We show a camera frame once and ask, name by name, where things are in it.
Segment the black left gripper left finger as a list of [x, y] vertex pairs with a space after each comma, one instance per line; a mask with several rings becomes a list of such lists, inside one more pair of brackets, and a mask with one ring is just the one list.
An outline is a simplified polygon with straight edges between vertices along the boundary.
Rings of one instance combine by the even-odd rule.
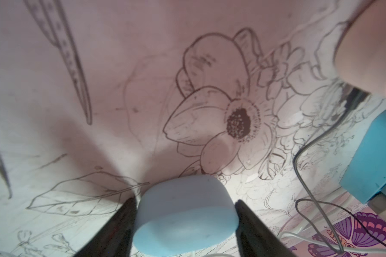
[[137, 214], [137, 200], [129, 198], [76, 257], [129, 257]]

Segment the blue power strip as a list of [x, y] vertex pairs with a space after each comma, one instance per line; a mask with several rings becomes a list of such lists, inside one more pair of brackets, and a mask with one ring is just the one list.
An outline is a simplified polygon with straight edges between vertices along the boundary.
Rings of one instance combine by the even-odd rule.
[[361, 203], [386, 196], [386, 110], [372, 122], [340, 185]]

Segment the pink bluetooth headset case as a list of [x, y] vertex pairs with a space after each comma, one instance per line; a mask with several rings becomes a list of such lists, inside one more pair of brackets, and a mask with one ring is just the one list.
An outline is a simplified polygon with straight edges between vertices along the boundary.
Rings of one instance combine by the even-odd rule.
[[348, 84], [386, 97], [386, 1], [374, 1], [352, 23], [335, 54]]

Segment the blue bluetooth headset case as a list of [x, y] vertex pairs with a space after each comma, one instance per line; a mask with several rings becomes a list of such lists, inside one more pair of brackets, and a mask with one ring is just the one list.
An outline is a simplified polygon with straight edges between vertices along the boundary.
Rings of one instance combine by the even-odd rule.
[[222, 243], [239, 217], [225, 186], [193, 175], [152, 186], [137, 208], [133, 244], [143, 254], [176, 256]]

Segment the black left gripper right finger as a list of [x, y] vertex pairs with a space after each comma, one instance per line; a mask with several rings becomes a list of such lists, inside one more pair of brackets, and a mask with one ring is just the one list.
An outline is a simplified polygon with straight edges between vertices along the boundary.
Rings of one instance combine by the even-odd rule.
[[235, 232], [241, 257], [295, 256], [245, 204], [238, 200], [235, 209], [239, 225]]

